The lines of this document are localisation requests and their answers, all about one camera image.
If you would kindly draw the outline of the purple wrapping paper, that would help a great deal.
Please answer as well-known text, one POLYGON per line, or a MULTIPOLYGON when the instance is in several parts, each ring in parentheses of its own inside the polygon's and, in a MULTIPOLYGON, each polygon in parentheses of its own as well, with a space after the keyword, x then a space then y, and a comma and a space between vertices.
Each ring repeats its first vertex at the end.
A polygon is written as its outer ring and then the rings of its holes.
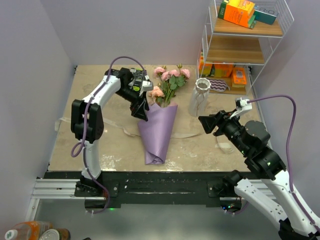
POLYGON ((139 121, 138 130, 144 146, 144 163, 162 165, 166 161, 178 105, 153 104, 146 113, 148 121, 139 121))

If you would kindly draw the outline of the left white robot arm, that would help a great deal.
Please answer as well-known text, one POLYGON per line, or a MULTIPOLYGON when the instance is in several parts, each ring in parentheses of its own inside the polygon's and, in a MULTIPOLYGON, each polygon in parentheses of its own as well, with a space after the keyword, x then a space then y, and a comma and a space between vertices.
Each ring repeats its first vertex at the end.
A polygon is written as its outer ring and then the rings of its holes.
POLYGON ((149 105, 147 92, 153 82, 145 70, 124 68, 108 69, 97 87, 82 100, 71 104, 70 129, 78 143, 72 148, 73 158, 82 154, 84 169, 76 184, 78 191, 99 196, 106 192, 101 176, 99 140, 104 133, 103 108, 113 95, 130 102, 131 116, 147 121, 149 105))

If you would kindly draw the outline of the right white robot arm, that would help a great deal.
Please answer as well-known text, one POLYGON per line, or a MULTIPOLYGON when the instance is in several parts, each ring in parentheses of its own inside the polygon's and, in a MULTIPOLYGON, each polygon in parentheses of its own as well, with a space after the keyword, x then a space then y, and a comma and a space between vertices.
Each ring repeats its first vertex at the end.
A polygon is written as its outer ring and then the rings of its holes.
POLYGON ((244 198, 274 224, 282 240, 315 240, 319 237, 317 224, 320 219, 290 185, 289 168, 268 146, 271 136, 262 122, 250 120, 241 125, 238 117, 232 117, 224 110, 200 116, 198 120, 206 134, 227 137, 245 158, 250 172, 268 187, 276 200, 259 191, 237 170, 213 186, 216 195, 244 198))

